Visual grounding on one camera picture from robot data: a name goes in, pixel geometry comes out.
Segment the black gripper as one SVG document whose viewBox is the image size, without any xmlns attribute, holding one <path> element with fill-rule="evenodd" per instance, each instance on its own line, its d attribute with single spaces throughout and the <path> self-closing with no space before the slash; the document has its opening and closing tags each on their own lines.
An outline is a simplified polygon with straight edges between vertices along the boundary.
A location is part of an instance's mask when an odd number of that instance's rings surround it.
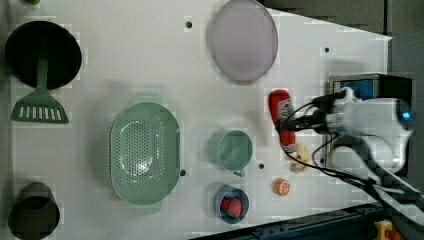
<svg viewBox="0 0 424 240">
<path fill-rule="evenodd" d="M 295 120 L 309 121 L 309 127 L 315 132 L 322 135 L 330 135 L 326 116 L 332 113 L 335 101 L 344 97 L 344 93 L 332 93 L 314 98 L 311 101 L 312 106 L 316 107 L 314 113 L 296 117 Z M 305 125 L 297 122 L 279 122 L 275 124 L 275 128 L 278 131 L 302 131 L 305 129 Z"/>
</svg>

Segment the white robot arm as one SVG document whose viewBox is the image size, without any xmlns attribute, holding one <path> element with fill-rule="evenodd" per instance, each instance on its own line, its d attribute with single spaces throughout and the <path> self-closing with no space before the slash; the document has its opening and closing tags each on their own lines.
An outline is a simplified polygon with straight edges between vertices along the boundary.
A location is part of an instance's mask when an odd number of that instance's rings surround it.
<svg viewBox="0 0 424 240">
<path fill-rule="evenodd" d="M 296 117 L 292 99 L 285 90 L 268 96 L 268 107 L 280 146 L 293 161 L 297 152 L 295 134 L 312 129 L 329 139 L 332 147 L 323 167 L 309 166 L 355 186 L 383 206 L 418 226 L 423 224 L 423 193 L 396 175 L 406 162 L 406 148 L 415 128 L 409 105 L 396 98 L 361 100 L 344 87 L 316 97 L 303 105 L 314 112 Z"/>
</svg>

